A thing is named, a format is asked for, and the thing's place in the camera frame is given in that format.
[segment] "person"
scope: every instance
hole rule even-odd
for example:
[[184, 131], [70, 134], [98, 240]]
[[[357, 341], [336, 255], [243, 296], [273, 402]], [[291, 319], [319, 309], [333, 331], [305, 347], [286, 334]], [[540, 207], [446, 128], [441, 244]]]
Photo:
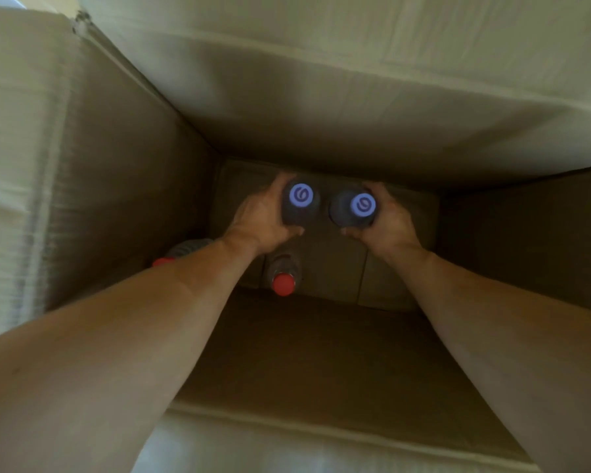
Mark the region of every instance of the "person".
[[[254, 257], [284, 226], [293, 174], [249, 196], [223, 237], [0, 335], [0, 472], [131, 471]], [[591, 311], [424, 249], [381, 183], [380, 211], [343, 234], [390, 264], [496, 415], [545, 471], [591, 473]]]

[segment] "blue bottle cap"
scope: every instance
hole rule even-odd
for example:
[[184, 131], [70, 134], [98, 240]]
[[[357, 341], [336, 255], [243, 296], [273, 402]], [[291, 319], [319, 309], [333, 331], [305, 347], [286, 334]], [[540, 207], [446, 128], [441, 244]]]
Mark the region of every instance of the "blue bottle cap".
[[359, 217], [368, 217], [376, 210], [376, 200], [367, 192], [357, 194], [350, 201], [350, 210]]
[[296, 184], [289, 191], [289, 200], [296, 207], [306, 207], [313, 202], [313, 189], [308, 184]]

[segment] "left hand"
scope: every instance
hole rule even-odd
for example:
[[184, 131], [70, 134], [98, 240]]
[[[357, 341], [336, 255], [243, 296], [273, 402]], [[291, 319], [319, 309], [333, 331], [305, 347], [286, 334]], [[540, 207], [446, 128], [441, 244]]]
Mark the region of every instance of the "left hand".
[[267, 189], [248, 196], [237, 209], [226, 236], [243, 235], [252, 239], [259, 255], [267, 254], [292, 237], [304, 234], [303, 227], [285, 226], [280, 214], [282, 191], [294, 177], [294, 173], [281, 171]]

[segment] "water bottle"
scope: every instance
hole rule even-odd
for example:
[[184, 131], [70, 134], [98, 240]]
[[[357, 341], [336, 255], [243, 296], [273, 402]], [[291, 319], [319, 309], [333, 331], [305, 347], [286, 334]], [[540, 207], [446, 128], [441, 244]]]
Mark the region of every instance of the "water bottle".
[[280, 254], [265, 271], [272, 290], [281, 297], [291, 295], [300, 285], [300, 268], [291, 254]]
[[310, 183], [293, 179], [282, 192], [282, 223], [286, 226], [304, 226], [319, 211], [320, 197]]
[[362, 187], [349, 187], [333, 196], [328, 216], [339, 227], [365, 228], [376, 217], [376, 199]]
[[179, 244], [171, 247], [169, 252], [167, 252], [164, 257], [154, 260], [151, 266], [157, 267], [158, 265], [162, 265], [164, 263], [173, 262], [175, 259], [192, 254], [193, 252], [204, 248], [210, 243], [212, 243], [212, 239], [190, 239], [180, 242]]

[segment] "right hand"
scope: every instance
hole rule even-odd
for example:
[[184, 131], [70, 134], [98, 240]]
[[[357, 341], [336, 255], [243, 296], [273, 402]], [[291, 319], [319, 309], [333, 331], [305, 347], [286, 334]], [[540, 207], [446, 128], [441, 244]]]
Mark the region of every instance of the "right hand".
[[347, 227], [341, 233], [361, 240], [377, 257], [390, 262], [395, 251], [406, 247], [422, 248], [411, 214], [392, 197], [382, 182], [364, 182], [379, 205], [374, 223], [366, 229]]

